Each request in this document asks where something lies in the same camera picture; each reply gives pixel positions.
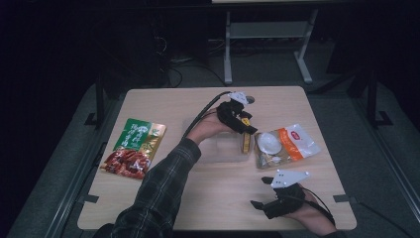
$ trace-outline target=red label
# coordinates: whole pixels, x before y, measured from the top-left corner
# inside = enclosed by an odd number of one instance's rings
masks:
[[[300,140],[300,136],[299,136],[299,134],[297,134],[297,132],[292,131],[292,132],[290,132],[290,134],[294,138],[294,140]]]

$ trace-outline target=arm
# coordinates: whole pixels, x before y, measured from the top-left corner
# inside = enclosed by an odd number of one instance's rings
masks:
[[[311,193],[306,190],[303,190],[303,192],[305,193],[306,200],[318,203]],[[300,207],[297,211],[284,215],[284,217],[299,221],[306,229],[320,237],[347,237],[344,233],[339,232],[333,223],[331,223],[331,221],[319,210],[315,209],[307,203],[303,203],[302,207]]]
[[[170,237],[188,173],[201,156],[198,145],[220,132],[232,130],[212,109],[146,173],[134,204],[120,213],[111,237]]]

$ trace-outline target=plastic bag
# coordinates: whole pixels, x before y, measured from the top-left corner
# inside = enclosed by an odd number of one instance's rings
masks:
[[[255,134],[257,168],[268,169],[299,161],[321,151],[299,125]]]

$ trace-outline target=white stand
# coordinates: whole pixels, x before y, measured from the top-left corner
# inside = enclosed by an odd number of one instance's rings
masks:
[[[226,16],[226,49],[225,49],[225,83],[232,84],[232,68],[230,45],[231,39],[249,39],[249,38],[302,38],[303,44],[298,52],[295,52],[295,58],[302,73],[305,83],[312,83],[311,75],[303,59],[306,48],[311,38],[312,30],[316,20],[318,10],[313,10],[309,21],[301,22],[258,22],[258,23],[231,23],[231,13]]]

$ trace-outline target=table leg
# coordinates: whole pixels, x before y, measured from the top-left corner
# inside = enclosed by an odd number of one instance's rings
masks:
[[[297,65],[299,66],[300,72],[302,73],[303,80],[307,84],[312,83],[312,77],[309,73],[308,68],[306,67],[305,60],[303,57],[305,56],[306,48],[308,47],[309,40],[311,38],[312,30],[315,25],[316,16],[318,15],[318,9],[313,10],[311,13],[311,17],[308,21],[308,25],[305,29],[305,35],[303,36],[303,44],[302,47],[298,52],[294,52],[294,57],[296,58]]]
[[[231,12],[226,14],[226,40],[225,40],[225,83],[232,84],[232,69],[231,69]]]

